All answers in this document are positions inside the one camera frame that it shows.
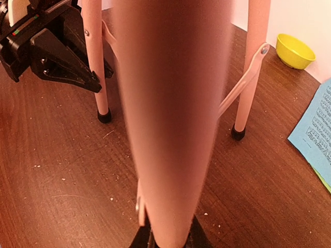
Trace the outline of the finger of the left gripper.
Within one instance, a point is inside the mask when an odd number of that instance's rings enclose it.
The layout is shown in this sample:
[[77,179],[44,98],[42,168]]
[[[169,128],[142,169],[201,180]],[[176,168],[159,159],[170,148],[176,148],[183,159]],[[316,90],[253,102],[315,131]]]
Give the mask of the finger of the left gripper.
[[102,89],[96,73],[46,28],[31,38],[31,70],[42,80],[71,84],[94,93]]
[[114,70],[105,58],[103,59],[103,63],[104,63],[104,77],[106,79],[110,79],[114,74]]

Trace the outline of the pink music stand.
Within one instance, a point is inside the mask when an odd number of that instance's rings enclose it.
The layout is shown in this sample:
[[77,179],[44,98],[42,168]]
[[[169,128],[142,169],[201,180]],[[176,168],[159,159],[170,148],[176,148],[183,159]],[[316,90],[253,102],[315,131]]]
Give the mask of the pink music stand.
[[157,247],[185,247],[218,129],[239,100],[240,140],[268,52],[270,1],[250,1],[245,73],[225,95],[232,1],[113,1],[110,33],[101,1],[82,1],[89,58],[106,40],[117,76],[138,176],[139,225],[148,216]]

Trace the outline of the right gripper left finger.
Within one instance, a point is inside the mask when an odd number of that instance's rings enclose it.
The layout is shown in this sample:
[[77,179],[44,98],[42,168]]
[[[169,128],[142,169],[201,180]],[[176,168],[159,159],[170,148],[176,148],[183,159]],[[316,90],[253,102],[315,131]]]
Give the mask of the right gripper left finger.
[[140,226],[129,248],[156,248],[157,244],[151,229],[148,216],[145,217],[144,226]]

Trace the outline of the blue sheet music paper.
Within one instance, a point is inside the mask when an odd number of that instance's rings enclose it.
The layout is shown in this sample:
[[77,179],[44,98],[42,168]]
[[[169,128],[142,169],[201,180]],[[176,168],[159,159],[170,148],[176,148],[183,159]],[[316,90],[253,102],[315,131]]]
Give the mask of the blue sheet music paper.
[[330,185],[330,80],[319,86],[288,140]]

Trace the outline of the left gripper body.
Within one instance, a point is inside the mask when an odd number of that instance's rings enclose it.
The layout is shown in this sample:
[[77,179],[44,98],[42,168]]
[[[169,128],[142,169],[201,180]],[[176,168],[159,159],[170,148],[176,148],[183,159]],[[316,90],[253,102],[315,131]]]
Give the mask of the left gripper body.
[[83,81],[83,20],[77,1],[1,1],[1,63],[15,82]]

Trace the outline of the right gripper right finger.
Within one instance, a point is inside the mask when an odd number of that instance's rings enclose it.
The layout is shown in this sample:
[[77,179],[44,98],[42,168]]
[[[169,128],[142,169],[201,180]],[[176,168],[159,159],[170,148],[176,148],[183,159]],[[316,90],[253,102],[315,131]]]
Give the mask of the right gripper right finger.
[[213,247],[196,216],[193,217],[185,247],[187,248]]

